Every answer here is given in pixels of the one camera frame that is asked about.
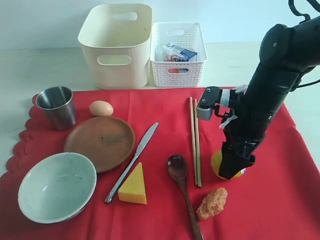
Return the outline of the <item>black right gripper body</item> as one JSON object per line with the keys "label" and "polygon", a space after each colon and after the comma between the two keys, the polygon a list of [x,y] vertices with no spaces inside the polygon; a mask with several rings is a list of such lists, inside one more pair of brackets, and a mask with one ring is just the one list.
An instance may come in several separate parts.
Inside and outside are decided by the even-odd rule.
{"label": "black right gripper body", "polygon": [[255,118],[242,101],[242,94],[231,96],[231,108],[223,115],[221,123],[225,135],[226,149],[236,156],[249,158],[265,137],[257,129]]}

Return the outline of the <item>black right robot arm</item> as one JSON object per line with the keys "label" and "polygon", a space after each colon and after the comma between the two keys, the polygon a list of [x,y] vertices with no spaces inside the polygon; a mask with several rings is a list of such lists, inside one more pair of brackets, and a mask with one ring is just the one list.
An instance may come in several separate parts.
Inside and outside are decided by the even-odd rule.
{"label": "black right robot arm", "polygon": [[231,112],[221,123],[226,140],[221,147],[220,177],[229,180],[255,163],[253,152],[284,99],[319,64],[319,17],[293,27],[276,24],[265,34],[259,64],[246,91],[221,94],[220,105]]}

